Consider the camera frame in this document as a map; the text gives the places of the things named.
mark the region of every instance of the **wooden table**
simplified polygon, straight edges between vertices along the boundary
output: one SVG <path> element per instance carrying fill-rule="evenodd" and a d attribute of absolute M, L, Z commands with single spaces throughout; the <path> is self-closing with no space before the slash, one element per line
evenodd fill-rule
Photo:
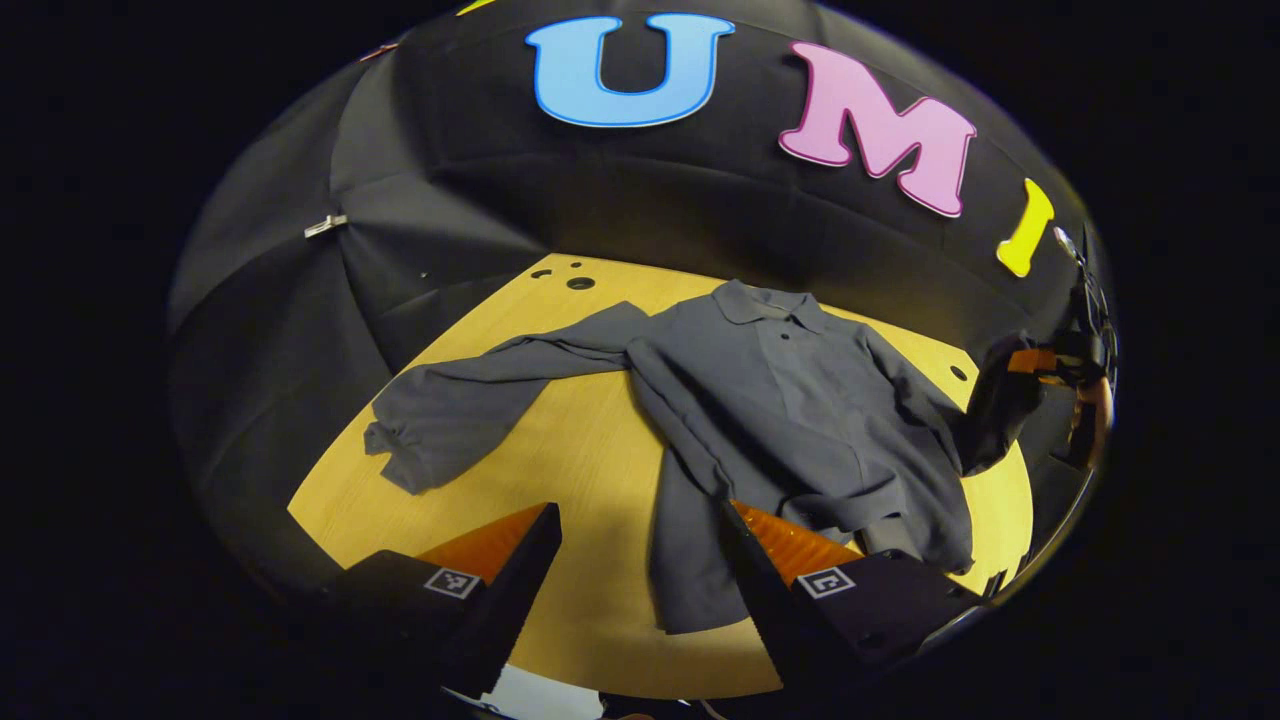
<path fill-rule="evenodd" d="M 573 268 L 575 263 L 581 266 Z M 550 274 L 534 278 L 536 270 Z M 571 290 L 589 277 L 595 286 Z M 621 301 L 650 315 L 712 292 L 723 279 L 567 255 L 548 255 L 449 328 L 411 363 L 480 355 L 513 336 L 576 323 Z M 870 324 L 960 407 L 978 368 L 955 347 L 852 313 Z M 960 368 L 960 380 L 951 366 Z M 561 506 L 564 541 L 511 665 L 556 680 L 653 698 L 736 697 L 781 688 L 750 620 L 668 635 L 655 624 L 646 552 L 663 442 L 626 373 L 553 380 L 494 452 L 452 483 L 411 496 L 381 478 L 389 455 L 366 456 L 366 406 L 334 439 L 289 512 L 348 568 L 389 548 L 417 555 L 530 505 Z M 973 515 L 974 566 L 961 584 L 982 592 L 1030 544 L 1032 496 L 1021 451 L 963 480 Z"/>

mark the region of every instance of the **long sleeve shirt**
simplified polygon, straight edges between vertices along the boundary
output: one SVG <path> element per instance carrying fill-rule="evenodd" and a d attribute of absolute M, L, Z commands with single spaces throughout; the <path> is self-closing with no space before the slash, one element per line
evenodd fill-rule
<path fill-rule="evenodd" d="M 493 451 L 548 382 L 613 370 L 630 372 L 668 443 L 649 566 L 668 633 L 748 615 L 718 544 L 717 498 L 828 537 L 891 521 L 888 534 L 927 562 L 973 564 L 960 478 L 998 457 L 963 459 L 965 414 L 873 328 L 809 293 L 730 281 L 654 316 L 622 302 L 412 368 L 374 401 L 366 452 L 390 452 L 383 475 L 408 492 L 439 487 Z M 996 434 L 1002 455 L 1009 430 Z"/>

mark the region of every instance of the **blue letter u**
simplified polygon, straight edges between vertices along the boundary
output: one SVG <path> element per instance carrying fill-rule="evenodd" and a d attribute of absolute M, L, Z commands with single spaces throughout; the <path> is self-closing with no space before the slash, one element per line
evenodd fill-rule
<path fill-rule="evenodd" d="M 666 13 L 648 24 L 667 33 L 667 77 L 646 92 L 614 92 L 600 82 L 604 36 L 622 27 L 618 18 L 579 18 L 531 32 L 525 41 L 538 47 L 538 105 L 566 123 L 598 128 L 658 126 L 696 113 L 716 86 L 716 44 L 733 23 Z"/>

